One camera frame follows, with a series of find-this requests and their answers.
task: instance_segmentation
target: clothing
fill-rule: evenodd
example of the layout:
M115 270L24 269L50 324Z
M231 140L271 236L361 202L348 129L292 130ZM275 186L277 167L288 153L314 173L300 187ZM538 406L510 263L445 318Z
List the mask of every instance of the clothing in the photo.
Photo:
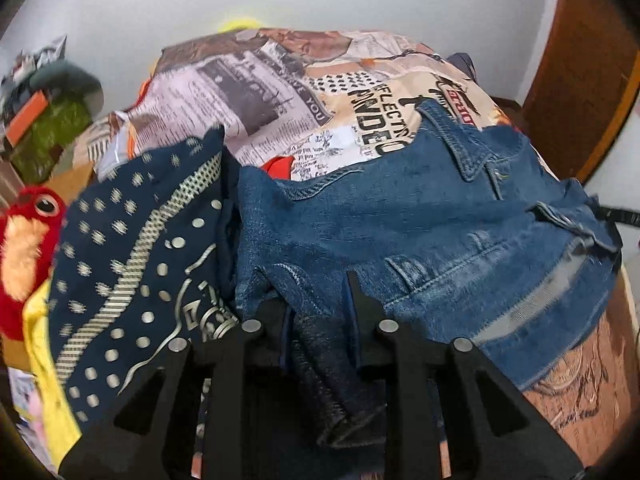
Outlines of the clothing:
M271 178L281 180L291 180L292 156L275 156L270 161L262 165L262 169L269 173Z
M47 303L51 282L47 280L33 293L23 311L24 344L42 400L42 422L47 450L56 470L80 438L80 430L58 384L56 367L49 351Z
M293 156L292 179L308 180L412 142L415 106L427 97L478 129L509 122L465 73L397 34L264 28L207 36L163 51L110 164L224 124L242 165Z
M478 82L476 67L469 54L466 52L456 52L447 57L447 61L460 70L460 72L463 72L471 81L474 83Z
M431 99L418 111L414 142L377 160L307 182L241 169L237 307L251 317L279 294L295 310L288 357L331 446L384 434L384 391L348 358L347 269L390 318L471 338L525 388L596 325L620 264L615 227L526 137L457 124Z
M49 299L58 381L80 429L172 338L237 319L238 164L222 130L132 160L70 206Z

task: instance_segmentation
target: newspaper print fabric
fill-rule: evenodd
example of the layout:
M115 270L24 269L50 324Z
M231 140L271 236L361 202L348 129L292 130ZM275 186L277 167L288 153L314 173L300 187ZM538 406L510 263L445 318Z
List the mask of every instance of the newspaper print fabric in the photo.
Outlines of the newspaper print fabric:
M307 180L411 143L425 98L480 130L510 123L463 72L404 36L240 30L166 48L119 145L134 158L223 125L241 164L290 155L292 180Z

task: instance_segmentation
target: wooden door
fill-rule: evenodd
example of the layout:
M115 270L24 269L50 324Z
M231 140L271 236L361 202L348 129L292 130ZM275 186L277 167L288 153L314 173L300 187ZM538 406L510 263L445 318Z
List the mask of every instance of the wooden door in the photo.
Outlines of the wooden door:
M559 178L584 182L632 108L638 45L610 0L558 0L523 106L527 135Z

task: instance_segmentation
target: black strap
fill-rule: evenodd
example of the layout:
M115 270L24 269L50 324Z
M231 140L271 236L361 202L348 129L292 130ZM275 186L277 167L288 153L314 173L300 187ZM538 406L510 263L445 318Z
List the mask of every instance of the black strap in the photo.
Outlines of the black strap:
M596 210L596 217L599 220L607 220L640 228L640 211L600 206Z

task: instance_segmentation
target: yellow fabric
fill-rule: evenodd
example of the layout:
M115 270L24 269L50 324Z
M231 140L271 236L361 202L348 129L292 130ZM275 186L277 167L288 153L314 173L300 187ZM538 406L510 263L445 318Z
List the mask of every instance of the yellow fabric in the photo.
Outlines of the yellow fabric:
M53 465L59 468L62 459L80 438L81 433L66 402L65 394L58 384L56 368L49 349L46 299L49 297L50 284L50 280L44 282L25 304L22 311L22 328L31 371L36 377L42 399L42 421L49 444L49 455Z
M243 30L244 28L263 28L264 25L255 18L235 18L228 20L218 27L218 33L230 32L232 30Z

